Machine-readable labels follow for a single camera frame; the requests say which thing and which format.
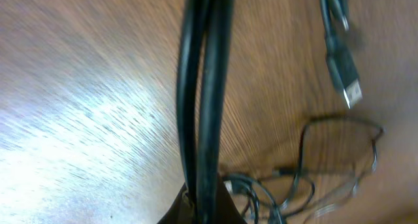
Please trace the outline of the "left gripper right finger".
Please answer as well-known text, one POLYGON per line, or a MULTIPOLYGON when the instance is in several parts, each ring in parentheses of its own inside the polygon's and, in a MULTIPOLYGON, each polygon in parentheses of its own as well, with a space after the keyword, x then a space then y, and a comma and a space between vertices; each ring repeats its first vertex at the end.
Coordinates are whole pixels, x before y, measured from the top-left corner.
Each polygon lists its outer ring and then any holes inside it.
POLYGON ((246 224, 221 178, 217 183, 215 224, 246 224))

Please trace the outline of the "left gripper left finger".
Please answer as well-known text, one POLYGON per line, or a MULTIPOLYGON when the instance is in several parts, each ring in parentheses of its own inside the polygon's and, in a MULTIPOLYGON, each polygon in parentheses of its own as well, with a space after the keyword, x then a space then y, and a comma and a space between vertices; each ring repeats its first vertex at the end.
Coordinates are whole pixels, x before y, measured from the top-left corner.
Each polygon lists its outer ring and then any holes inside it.
POLYGON ((187 186, 184 184, 167 213, 157 222, 157 224, 193 223, 195 223, 194 208, 189 201, 187 186))

